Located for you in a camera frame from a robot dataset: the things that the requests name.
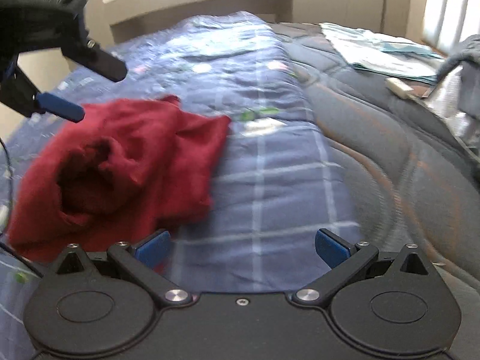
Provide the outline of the red long-sleeve sweater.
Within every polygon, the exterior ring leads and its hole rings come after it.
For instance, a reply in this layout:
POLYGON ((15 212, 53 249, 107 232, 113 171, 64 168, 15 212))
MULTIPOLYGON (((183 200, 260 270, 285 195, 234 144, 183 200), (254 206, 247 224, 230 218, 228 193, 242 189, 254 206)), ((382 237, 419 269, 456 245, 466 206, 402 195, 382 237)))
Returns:
POLYGON ((13 249, 48 263, 69 244, 97 252, 205 218, 230 132, 177 97, 85 106, 24 174, 7 231, 13 249))

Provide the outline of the blue plaid floral quilt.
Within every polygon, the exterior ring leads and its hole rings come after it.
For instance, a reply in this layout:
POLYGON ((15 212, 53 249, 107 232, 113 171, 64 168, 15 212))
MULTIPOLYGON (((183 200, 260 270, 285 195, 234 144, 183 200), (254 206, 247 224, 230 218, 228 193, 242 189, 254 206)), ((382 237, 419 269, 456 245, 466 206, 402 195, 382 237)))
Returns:
MULTIPOLYGON (((227 359, 221 338, 237 328, 267 332, 268 345, 285 353, 286 342, 297 340, 290 320, 301 311, 292 293, 329 271, 316 252, 317 231, 355 244, 360 228, 282 43, 264 21, 241 12, 185 20, 124 43, 115 55, 128 65, 121 82, 80 68, 55 94, 84 109, 174 96, 183 111, 230 120, 207 216, 151 234, 169 232, 168 260, 155 270, 193 302, 159 306, 121 275, 108 248, 72 243, 51 262, 27 258, 46 272, 26 292, 1 278, 2 343, 30 336, 40 359, 227 359)), ((16 201, 24 174, 67 124, 74 123, 41 119, 18 130, 10 147, 16 201)), ((13 248, 8 236, 7 244, 13 248)))

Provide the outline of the dark grey quilted mattress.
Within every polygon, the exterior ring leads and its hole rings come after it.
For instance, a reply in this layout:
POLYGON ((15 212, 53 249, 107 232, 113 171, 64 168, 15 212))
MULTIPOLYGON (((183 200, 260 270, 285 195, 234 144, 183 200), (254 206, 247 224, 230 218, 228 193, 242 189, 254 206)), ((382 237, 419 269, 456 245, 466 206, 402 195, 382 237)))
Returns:
POLYGON ((314 24, 275 24, 343 167, 364 239, 381 250, 419 245, 460 306, 451 351, 479 357, 479 166, 423 106, 384 76, 351 68, 314 24))

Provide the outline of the white charger adapter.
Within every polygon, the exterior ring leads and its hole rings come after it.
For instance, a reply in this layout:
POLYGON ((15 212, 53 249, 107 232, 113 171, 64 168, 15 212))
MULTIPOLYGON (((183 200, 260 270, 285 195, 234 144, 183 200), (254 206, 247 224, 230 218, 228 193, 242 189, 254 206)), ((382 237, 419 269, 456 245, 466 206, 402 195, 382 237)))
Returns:
POLYGON ((395 77, 387 78, 385 80, 385 87, 401 99, 408 99, 413 96, 413 88, 395 77))

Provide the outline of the silver foil bag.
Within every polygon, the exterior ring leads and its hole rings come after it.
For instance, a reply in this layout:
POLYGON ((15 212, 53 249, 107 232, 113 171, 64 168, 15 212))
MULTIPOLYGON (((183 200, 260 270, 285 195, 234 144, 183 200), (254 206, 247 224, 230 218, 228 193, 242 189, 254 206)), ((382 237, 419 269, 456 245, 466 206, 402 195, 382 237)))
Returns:
POLYGON ((425 100, 427 107, 445 123, 451 135, 476 161, 479 161, 479 121, 459 108, 461 71, 449 72, 425 100))

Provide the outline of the light blue folded cloth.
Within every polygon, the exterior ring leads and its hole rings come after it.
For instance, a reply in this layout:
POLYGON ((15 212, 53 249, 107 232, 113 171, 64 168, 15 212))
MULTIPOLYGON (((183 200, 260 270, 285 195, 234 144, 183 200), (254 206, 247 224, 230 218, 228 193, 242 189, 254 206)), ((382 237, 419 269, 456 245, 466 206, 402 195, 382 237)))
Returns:
POLYGON ((337 53, 357 70, 429 85, 437 82, 437 70, 444 57, 428 46, 403 37, 333 23, 321 23, 320 29, 337 53))

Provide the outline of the grey quilted blanket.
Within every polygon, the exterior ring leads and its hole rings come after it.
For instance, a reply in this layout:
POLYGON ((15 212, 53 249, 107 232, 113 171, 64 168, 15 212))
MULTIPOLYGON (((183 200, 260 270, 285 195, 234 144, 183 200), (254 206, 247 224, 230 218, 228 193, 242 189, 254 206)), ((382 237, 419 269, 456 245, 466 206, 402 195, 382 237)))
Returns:
POLYGON ((437 81, 461 66, 458 109, 479 119, 479 35, 469 36, 456 45, 437 71, 437 81))

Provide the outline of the padded headboard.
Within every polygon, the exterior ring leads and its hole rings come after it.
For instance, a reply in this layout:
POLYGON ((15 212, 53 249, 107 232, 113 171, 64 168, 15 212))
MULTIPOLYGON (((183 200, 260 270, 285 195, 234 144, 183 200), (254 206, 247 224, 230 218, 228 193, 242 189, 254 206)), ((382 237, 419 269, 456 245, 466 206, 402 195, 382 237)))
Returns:
POLYGON ((478 35, 479 0, 426 0, 421 40, 448 55, 462 41, 478 35))

